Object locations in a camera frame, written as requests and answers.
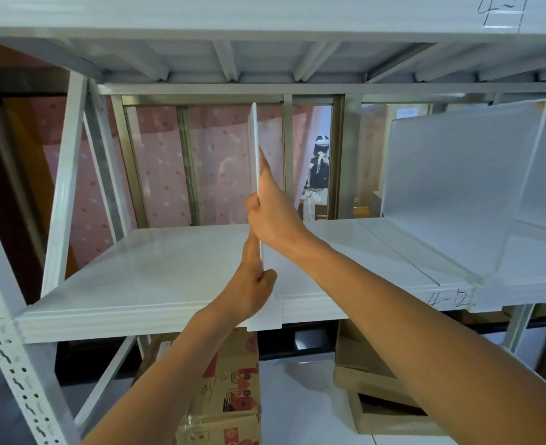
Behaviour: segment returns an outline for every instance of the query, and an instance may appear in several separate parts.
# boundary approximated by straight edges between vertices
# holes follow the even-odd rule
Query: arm
[[[464,444],[546,443],[546,383],[470,329],[310,233],[261,155],[256,235],[312,276],[419,405]]]
[[[225,338],[263,307],[277,274],[263,272],[253,233],[224,291],[198,311],[164,356],[88,434],[83,445],[171,444],[193,390]]]

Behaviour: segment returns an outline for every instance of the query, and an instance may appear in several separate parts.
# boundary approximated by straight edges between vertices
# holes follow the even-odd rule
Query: hand
[[[248,196],[246,211],[250,229],[256,236],[277,252],[287,256],[290,249],[305,238],[312,235],[298,212],[287,201],[286,195],[277,186],[269,163],[259,149],[261,155],[261,175],[259,178],[259,193]]]
[[[263,271],[259,245],[251,229],[242,250],[240,266],[224,291],[209,305],[215,306],[219,315],[223,310],[233,328],[261,310],[277,280],[275,270]]]

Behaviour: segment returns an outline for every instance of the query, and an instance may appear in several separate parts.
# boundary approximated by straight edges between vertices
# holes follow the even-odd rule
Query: person's left hand
[[[222,293],[211,304],[223,309],[234,327],[265,305],[277,280],[275,270],[263,271],[259,240],[252,230],[242,250],[242,261]]]

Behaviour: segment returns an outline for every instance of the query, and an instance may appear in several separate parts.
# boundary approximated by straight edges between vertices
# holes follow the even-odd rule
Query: forearm
[[[546,383],[514,358],[318,239],[286,255],[458,443],[546,443]]]
[[[198,311],[83,444],[171,444],[194,387],[235,326],[217,305]]]

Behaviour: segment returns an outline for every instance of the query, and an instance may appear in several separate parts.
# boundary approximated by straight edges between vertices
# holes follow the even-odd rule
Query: open cardboard box
[[[333,379],[340,389],[419,407],[351,320],[339,322]]]
[[[152,336],[135,380],[159,359],[176,336]],[[225,340],[195,387],[174,444],[259,445],[261,441],[256,332],[237,328]]]
[[[359,434],[446,435],[421,408],[348,392]]]

